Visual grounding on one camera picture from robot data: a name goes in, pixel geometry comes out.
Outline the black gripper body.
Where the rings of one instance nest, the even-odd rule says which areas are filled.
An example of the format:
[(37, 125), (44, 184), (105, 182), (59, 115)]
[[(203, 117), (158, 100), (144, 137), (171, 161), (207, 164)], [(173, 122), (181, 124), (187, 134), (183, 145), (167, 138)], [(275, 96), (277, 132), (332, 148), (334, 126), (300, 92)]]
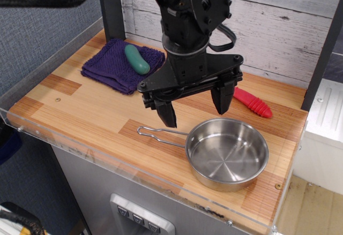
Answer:
[(242, 80), (243, 57), (235, 54), (209, 54), (206, 47), (189, 54), (167, 51), (163, 66), (137, 87), (146, 108), (156, 109), (154, 101), (174, 101), (207, 90), (217, 84)]

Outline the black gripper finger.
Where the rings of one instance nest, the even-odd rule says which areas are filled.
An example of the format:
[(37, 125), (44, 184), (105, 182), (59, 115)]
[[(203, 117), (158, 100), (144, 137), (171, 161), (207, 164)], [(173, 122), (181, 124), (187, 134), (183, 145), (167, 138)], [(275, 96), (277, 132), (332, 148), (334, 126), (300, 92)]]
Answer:
[(223, 115), (229, 109), (234, 94), (234, 83), (217, 84), (211, 89), (212, 101), (218, 114)]
[(166, 127), (177, 127), (176, 115), (170, 101), (154, 101), (156, 111)]

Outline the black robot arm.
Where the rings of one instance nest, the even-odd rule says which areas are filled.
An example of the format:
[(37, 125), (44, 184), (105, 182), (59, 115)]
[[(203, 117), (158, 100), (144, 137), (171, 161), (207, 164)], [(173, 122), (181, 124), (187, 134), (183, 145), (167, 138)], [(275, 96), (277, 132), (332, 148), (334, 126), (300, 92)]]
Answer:
[(162, 45), (167, 53), (160, 69), (137, 87), (144, 105), (156, 110), (167, 127), (176, 127), (172, 102), (211, 91), (219, 114), (227, 112), (242, 80), (241, 55), (229, 55), (235, 34), (224, 25), (231, 0), (155, 0), (161, 12)]

